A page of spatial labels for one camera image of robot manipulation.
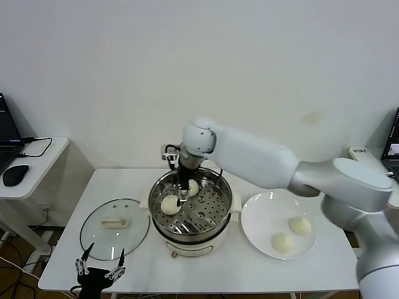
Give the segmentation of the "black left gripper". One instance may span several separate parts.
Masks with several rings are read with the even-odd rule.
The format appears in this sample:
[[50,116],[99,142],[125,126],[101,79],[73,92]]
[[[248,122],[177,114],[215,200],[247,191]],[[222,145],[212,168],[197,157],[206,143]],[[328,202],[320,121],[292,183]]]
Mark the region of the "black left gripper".
[[87,259],[94,246],[84,250],[81,258],[75,260],[77,271],[77,282],[81,286],[79,298],[81,299],[100,299],[102,291],[111,287],[111,279],[119,279],[125,273],[125,249],[122,249],[118,265],[113,270],[87,267]]

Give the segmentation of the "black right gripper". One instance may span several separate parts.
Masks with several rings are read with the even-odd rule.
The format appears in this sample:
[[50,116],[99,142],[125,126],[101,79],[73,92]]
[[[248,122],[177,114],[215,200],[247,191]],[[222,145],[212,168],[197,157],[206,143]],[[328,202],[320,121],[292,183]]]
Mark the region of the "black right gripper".
[[186,203],[189,199],[189,189],[190,189],[190,180],[191,170],[184,167],[179,166],[176,171],[176,178],[173,178],[171,184],[171,192],[178,192],[177,206],[181,207],[184,203]]

